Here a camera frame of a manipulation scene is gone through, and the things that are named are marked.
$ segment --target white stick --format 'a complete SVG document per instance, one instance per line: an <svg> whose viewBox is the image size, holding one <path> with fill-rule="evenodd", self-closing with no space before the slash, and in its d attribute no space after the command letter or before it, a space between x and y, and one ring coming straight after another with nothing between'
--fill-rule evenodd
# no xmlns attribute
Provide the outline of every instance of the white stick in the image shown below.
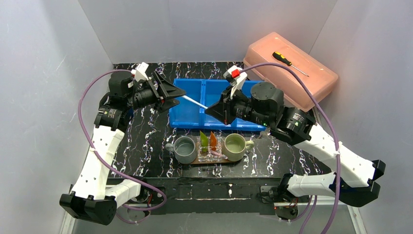
<svg viewBox="0 0 413 234"><path fill-rule="evenodd" d="M190 98L190 97L188 97L188 96L186 96L186 95L183 95L182 97L183 97L184 99L186 99L186 100L194 103L194 104L197 104L198 106L200 106L200 107L202 107L202 108L204 108L204 109L208 109L208 107L200 104L199 102L195 101L194 99L192 99L192 98Z"/></svg>

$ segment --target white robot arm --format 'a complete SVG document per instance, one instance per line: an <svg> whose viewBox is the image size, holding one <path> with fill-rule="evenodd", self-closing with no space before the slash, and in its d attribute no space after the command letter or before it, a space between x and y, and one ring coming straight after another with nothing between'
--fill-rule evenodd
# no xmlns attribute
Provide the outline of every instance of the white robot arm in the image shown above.
<svg viewBox="0 0 413 234"><path fill-rule="evenodd" d="M125 179L122 183L106 189L109 168L95 155L112 164L114 154L133 118L133 110L155 104L163 112L179 104L176 97L185 95L181 90L165 81L157 72L153 79L145 74L147 64L140 64L132 72L113 73L109 80L109 92L102 98L95 119L91 147L86 156L82 172L70 194L62 194L60 205L73 217L108 225L116 209L134 197L146 196L141 184Z"/></svg>
<svg viewBox="0 0 413 234"><path fill-rule="evenodd" d="M235 118L241 118L262 126L269 127L275 138L302 149L316 157L332 171L336 169L336 156L333 138L315 123L308 113L294 107L285 107L283 91L271 83L261 82L251 88L251 98L241 91L246 79L245 72L236 66L224 74L230 86L221 93L220 100L208 107L205 113L225 124ZM340 142L341 181L339 198L342 202L360 207L378 197L380 186L375 182L384 174L385 164L380 160L366 160ZM287 195L335 196L336 174L293 175L285 174L276 191L269 195L271 199Z"/></svg>

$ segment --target black marble table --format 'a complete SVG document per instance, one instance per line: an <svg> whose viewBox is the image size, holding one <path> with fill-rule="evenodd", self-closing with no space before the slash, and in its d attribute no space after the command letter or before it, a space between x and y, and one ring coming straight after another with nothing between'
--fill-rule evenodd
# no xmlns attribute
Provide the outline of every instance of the black marble table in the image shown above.
<svg viewBox="0 0 413 234"><path fill-rule="evenodd" d="M118 64L117 69L131 70L137 64ZM147 74L158 71L167 80L175 78L221 79L231 66L242 62L151 63ZM165 149L166 143L179 136L198 136L199 130L170 128L169 114L150 107L134 113L134 118L119 145L113 167L121 172L143 177L276 177L285 173L317 175L330 169L308 153L275 139L264 132L214 131L227 136L239 133L255 142L254 149L241 161L230 164L182 165Z"/></svg>

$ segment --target water in mug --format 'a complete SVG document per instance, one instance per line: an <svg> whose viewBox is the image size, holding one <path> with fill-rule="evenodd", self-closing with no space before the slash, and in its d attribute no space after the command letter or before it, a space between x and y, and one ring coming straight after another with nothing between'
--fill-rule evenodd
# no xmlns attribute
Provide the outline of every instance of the water in mug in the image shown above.
<svg viewBox="0 0 413 234"><path fill-rule="evenodd" d="M243 150L242 142L238 140L229 140L228 142L225 143L225 145L226 145L226 148L233 153L238 153Z"/></svg>
<svg viewBox="0 0 413 234"><path fill-rule="evenodd" d="M194 146L191 143L182 143L176 147L176 153L182 156L187 156L192 153Z"/></svg>

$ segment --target white wall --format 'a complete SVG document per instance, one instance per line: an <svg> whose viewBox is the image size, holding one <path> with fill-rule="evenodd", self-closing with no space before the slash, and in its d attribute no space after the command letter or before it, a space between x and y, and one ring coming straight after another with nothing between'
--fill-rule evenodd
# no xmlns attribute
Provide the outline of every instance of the white wall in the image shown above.
<svg viewBox="0 0 413 234"><path fill-rule="evenodd" d="M339 0L310 55L339 75L322 101L338 137L382 159L378 200L361 208L369 233L412 233L413 1Z"/></svg>
<svg viewBox="0 0 413 234"><path fill-rule="evenodd" d="M241 61L277 32L309 52L337 0L79 0L112 63Z"/></svg>
<svg viewBox="0 0 413 234"><path fill-rule="evenodd" d="M77 102L111 63L76 0L0 1L0 233L58 233L87 141ZM92 129L107 82L87 97Z"/></svg>

